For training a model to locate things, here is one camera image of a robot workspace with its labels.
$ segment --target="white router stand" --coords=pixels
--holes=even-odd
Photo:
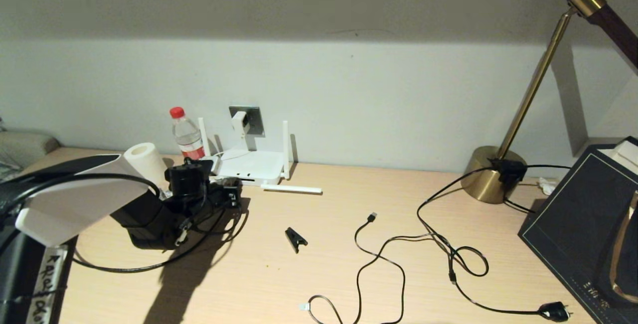
[[[264,190],[320,194],[321,188],[278,185],[280,179],[290,179],[288,121],[283,122],[282,152],[249,151],[246,144],[246,133],[250,129],[250,125],[243,126],[245,117],[246,112],[238,111],[231,120],[235,135],[239,140],[237,146],[224,151],[221,158],[212,156],[212,160],[215,162],[213,171],[217,178],[236,177],[241,179],[243,185],[260,186]],[[206,156],[210,156],[203,120],[200,120],[199,125],[201,137],[205,143],[204,153]]]

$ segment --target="wall outlet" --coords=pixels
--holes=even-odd
[[[249,106],[230,106],[230,118],[239,111],[246,112],[246,121],[250,125],[247,135],[263,135],[264,134],[264,122],[262,122],[262,113],[258,107]]]

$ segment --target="white wall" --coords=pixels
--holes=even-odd
[[[636,0],[609,1],[638,31]],[[474,147],[501,141],[565,1],[0,6],[0,116],[9,128],[68,146],[151,141],[175,153],[168,109],[184,106],[227,148],[228,106],[247,104],[262,108],[261,149],[280,148],[287,119],[303,162],[462,171]],[[600,29],[574,19],[556,60],[560,81],[548,72],[515,151],[530,163],[573,162],[563,115],[572,107],[582,108],[590,137],[638,135],[638,79]],[[558,86],[570,81],[581,101],[561,99]]]

